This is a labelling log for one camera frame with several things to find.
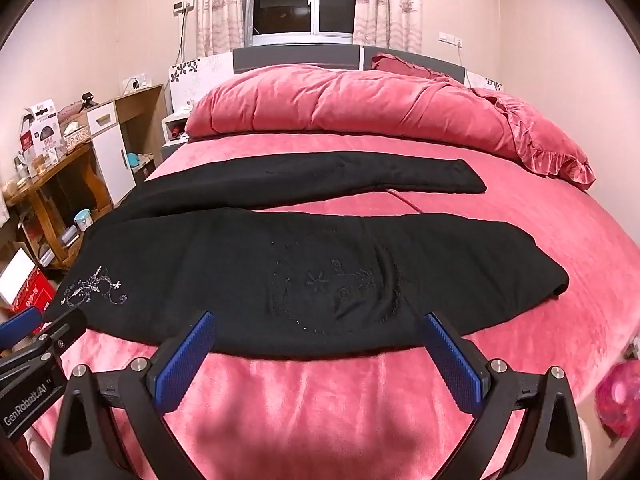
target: silver embroidery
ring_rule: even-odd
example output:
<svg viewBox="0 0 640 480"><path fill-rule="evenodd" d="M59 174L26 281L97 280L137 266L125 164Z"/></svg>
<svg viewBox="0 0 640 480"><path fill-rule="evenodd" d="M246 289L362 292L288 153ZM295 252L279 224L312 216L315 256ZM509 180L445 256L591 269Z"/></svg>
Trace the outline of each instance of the silver embroidery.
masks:
<svg viewBox="0 0 640 480"><path fill-rule="evenodd" d="M126 295L114 297L114 292L122 285L120 282L113 283L111 278L106 275L107 269L102 270L102 266L98 267L95 274L88 280L79 280L65 290L65 297L60 301L60 305L65 303L69 308L75 308L83 303L91 301L91 295L97 292L106 300L115 305L123 304L127 301Z"/></svg>

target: white cabinet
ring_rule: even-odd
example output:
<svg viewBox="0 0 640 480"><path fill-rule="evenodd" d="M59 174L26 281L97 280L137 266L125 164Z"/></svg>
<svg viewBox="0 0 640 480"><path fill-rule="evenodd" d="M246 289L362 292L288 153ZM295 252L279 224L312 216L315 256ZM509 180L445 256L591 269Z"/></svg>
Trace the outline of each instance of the white cabinet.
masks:
<svg viewBox="0 0 640 480"><path fill-rule="evenodd" d="M95 158L111 195L111 201L113 205L117 205L136 185L127 161L127 150L122 140L120 125L116 124L98 134L92 142Z"/></svg>
<svg viewBox="0 0 640 480"><path fill-rule="evenodd" d="M118 124L115 104L112 102L92 108L86 113L86 120L92 137L111 128L114 124Z"/></svg>

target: product box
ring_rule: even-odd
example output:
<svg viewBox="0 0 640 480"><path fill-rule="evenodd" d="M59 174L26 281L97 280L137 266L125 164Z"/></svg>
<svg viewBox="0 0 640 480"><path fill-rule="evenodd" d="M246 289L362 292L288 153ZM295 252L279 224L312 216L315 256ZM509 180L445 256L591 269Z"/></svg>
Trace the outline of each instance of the product box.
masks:
<svg viewBox="0 0 640 480"><path fill-rule="evenodd" d="M23 248L11 259L0 274L0 297L13 314L20 314L31 306L44 311L55 295L49 283Z"/></svg>
<svg viewBox="0 0 640 480"><path fill-rule="evenodd" d="M26 108L20 129L20 144L33 178L36 176L33 161L62 144L58 112L51 99Z"/></svg>

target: power outlet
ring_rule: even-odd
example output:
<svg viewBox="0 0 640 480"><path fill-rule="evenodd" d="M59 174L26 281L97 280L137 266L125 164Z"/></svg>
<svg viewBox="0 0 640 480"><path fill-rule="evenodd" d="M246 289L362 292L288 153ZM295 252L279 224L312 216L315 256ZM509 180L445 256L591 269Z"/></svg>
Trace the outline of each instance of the power outlet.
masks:
<svg viewBox="0 0 640 480"><path fill-rule="evenodd" d="M462 47L462 40L460 40L460 38L455 37L453 34L447 34L446 32L438 33L438 41Z"/></svg>
<svg viewBox="0 0 640 480"><path fill-rule="evenodd" d="M188 12L189 10L193 10L194 6L194 0L182 0L180 2L176 2L174 3L174 16L178 16L182 13Z"/></svg>
<svg viewBox="0 0 640 480"><path fill-rule="evenodd" d="M146 77L146 74L136 74L122 81L122 93L128 94L141 88L147 88L148 86L151 86L151 80Z"/></svg>

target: blue gripper pad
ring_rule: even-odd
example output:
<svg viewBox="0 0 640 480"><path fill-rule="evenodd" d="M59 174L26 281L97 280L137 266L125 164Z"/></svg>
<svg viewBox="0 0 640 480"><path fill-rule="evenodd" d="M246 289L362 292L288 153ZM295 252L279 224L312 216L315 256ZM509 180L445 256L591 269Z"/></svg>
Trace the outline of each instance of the blue gripper pad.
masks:
<svg viewBox="0 0 640 480"><path fill-rule="evenodd" d="M466 341L452 328L449 331L451 334L447 333L437 316L429 313L424 317L422 342L460 411L477 416L482 412L489 375L486 370L479 369L478 364L474 366L469 362L459 348Z"/></svg>
<svg viewBox="0 0 640 480"><path fill-rule="evenodd" d="M0 324L0 350L17 345L42 324L42 313L34 306Z"/></svg>
<svg viewBox="0 0 640 480"><path fill-rule="evenodd" d="M189 389L200 365L213 346L216 327L213 314L205 312L186 337L177 344L160 347L164 351L149 371L148 386L158 413L174 412Z"/></svg>

